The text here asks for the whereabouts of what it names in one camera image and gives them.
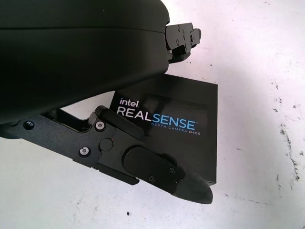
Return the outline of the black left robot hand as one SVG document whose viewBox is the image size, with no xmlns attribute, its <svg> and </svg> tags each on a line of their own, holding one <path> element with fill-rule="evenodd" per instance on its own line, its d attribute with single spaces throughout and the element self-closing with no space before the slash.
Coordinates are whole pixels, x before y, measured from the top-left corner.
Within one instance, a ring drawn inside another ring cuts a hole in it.
<svg viewBox="0 0 305 229">
<path fill-rule="evenodd" d="M 200 39 L 191 23 L 170 25 L 160 0 L 3 0 L 0 136 L 29 141 L 130 185 L 143 180 L 210 204 L 206 181 L 151 151 L 134 123 L 104 106 L 84 120 L 63 111 L 165 73 Z"/>
</svg>

